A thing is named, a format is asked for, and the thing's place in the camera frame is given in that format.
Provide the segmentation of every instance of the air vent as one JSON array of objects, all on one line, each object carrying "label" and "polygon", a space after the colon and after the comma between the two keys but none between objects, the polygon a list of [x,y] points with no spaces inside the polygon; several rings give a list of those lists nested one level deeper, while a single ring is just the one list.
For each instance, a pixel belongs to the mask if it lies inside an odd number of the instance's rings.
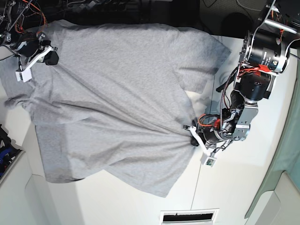
[{"label": "air vent", "polygon": [[161,211],[159,225],[213,225],[218,210]]}]

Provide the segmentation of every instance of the orange wire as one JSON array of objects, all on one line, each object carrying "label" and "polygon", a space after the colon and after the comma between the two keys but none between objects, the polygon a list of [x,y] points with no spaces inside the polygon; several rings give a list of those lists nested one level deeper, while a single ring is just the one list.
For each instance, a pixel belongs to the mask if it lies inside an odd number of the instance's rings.
[{"label": "orange wire", "polygon": [[33,13],[33,14],[31,14],[31,15],[28,15],[28,16],[26,16],[26,17],[30,17],[30,16],[32,16],[32,15],[41,15],[41,13],[35,12],[35,13]]},{"label": "orange wire", "polygon": [[283,35],[283,32],[284,32],[285,30],[283,30],[283,29],[280,29],[280,41],[282,41],[282,35]]},{"label": "orange wire", "polygon": [[238,75],[238,79],[240,79],[245,73],[251,73],[251,72],[256,72],[258,70],[260,70],[260,67],[253,67],[253,68],[245,68],[245,69],[241,69],[240,73]]},{"label": "orange wire", "polygon": [[43,17],[43,20],[44,20],[44,25],[43,25],[43,27],[42,27],[42,30],[38,32],[38,33],[40,33],[40,32],[43,31],[45,25],[48,26],[48,22],[47,22],[47,20],[46,20],[46,17],[45,17],[45,15],[44,15],[44,13],[43,13],[38,7],[36,7],[36,6],[33,5],[32,3],[30,3],[30,5],[33,6],[35,9],[37,9],[38,11],[40,11],[41,14],[42,14],[42,17]]},{"label": "orange wire", "polygon": [[200,126],[202,126],[202,127],[212,127],[212,125],[209,125],[209,124],[202,124],[201,122],[200,122],[200,119],[203,117],[203,116],[205,116],[206,114],[202,114],[199,118],[198,118],[198,124],[200,125]]},{"label": "orange wire", "polygon": [[23,33],[22,31],[18,31],[18,29],[17,29],[17,23],[15,23],[15,31],[16,31],[17,33],[19,33],[19,34],[22,34],[22,33]]}]

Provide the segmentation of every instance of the green fabric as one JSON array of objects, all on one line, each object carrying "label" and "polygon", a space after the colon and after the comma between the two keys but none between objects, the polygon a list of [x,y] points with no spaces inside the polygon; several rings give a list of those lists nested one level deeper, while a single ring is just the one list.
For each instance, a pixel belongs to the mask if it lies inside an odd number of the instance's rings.
[{"label": "green fabric", "polygon": [[298,143],[300,134],[299,75],[300,67],[298,66],[297,80],[294,86],[294,92],[289,113],[285,121],[284,130],[274,154],[274,158],[245,218],[249,218],[260,196],[264,192],[275,190],[280,176],[284,171],[288,171],[288,173],[291,174],[292,180],[294,179],[294,183],[300,185],[300,178],[297,176],[300,174],[300,147]]}]

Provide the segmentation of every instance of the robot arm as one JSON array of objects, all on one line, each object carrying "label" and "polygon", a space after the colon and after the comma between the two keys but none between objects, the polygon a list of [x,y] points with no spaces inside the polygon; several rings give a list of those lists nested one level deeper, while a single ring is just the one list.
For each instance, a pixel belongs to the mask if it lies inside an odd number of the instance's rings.
[{"label": "robot arm", "polygon": [[[300,40],[299,8],[296,0],[269,0],[261,11],[255,28],[244,39],[237,67],[216,90],[222,93],[220,114],[202,115],[198,120],[196,133],[206,148],[203,164],[212,166],[217,152],[246,139],[258,114],[257,102],[269,98],[276,77],[288,66],[291,44]],[[232,82],[228,106],[226,89]],[[199,138],[193,136],[192,144],[198,143]]]},{"label": "robot arm", "polygon": [[17,58],[19,68],[15,74],[17,80],[23,82],[32,78],[30,68],[36,62],[56,65],[59,60],[57,48],[52,47],[50,41],[43,40],[44,33],[18,30],[22,28],[25,14],[33,5],[31,2],[32,0],[0,0],[0,46],[8,48]]}]

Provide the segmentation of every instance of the gray t-shirt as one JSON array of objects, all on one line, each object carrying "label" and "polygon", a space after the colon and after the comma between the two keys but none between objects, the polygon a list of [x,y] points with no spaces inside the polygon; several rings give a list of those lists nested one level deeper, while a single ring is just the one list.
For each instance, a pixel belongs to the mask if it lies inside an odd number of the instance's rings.
[{"label": "gray t-shirt", "polygon": [[230,51],[209,34],[161,24],[45,29],[56,66],[36,63],[17,82],[17,60],[0,63],[8,107],[22,105],[36,125],[46,180],[83,179],[107,170],[165,197],[194,147],[183,125],[195,113],[184,90],[201,93]]}]

